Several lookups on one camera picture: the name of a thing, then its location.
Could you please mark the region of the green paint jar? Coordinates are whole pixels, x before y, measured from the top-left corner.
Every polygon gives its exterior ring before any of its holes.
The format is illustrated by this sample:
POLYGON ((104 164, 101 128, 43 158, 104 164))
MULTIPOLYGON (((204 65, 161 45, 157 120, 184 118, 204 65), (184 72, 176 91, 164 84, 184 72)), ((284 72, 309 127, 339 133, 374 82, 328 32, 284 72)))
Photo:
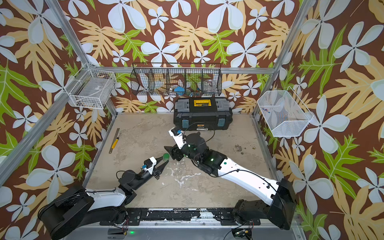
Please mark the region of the green paint jar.
POLYGON ((168 153, 163 154, 163 161, 164 161, 165 163, 167 163, 167 162, 169 162, 169 160, 170 160, 170 155, 169 155, 168 153))

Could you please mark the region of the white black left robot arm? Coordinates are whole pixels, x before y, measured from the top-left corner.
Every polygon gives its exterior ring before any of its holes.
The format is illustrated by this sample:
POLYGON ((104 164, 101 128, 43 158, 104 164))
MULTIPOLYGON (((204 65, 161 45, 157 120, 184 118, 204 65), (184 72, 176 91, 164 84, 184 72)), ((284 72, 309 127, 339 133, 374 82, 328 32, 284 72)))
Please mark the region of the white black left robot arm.
POLYGON ((110 190, 90 190, 76 185, 40 209, 38 219, 53 240, 93 223, 124 225, 128 220, 126 205, 137 196, 136 190, 151 178, 159 179, 169 158, 169 154, 151 157, 144 161, 139 173, 121 171, 119 186, 110 190))

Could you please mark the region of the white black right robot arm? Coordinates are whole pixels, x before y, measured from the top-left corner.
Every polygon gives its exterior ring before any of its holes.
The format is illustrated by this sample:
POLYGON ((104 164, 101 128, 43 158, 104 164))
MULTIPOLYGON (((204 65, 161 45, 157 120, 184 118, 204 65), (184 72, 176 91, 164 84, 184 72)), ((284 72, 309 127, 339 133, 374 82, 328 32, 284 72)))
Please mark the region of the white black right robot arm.
POLYGON ((169 135, 173 147, 165 150, 177 161, 188 158, 201 171, 213 178, 228 180, 256 195, 256 201, 239 200, 233 208, 234 219, 240 225, 260 219, 269 220, 282 230, 289 230, 295 214, 297 199, 293 184, 260 176, 234 162, 226 155, 210 149, 199 132, 185 135, 172 128, 169 135))

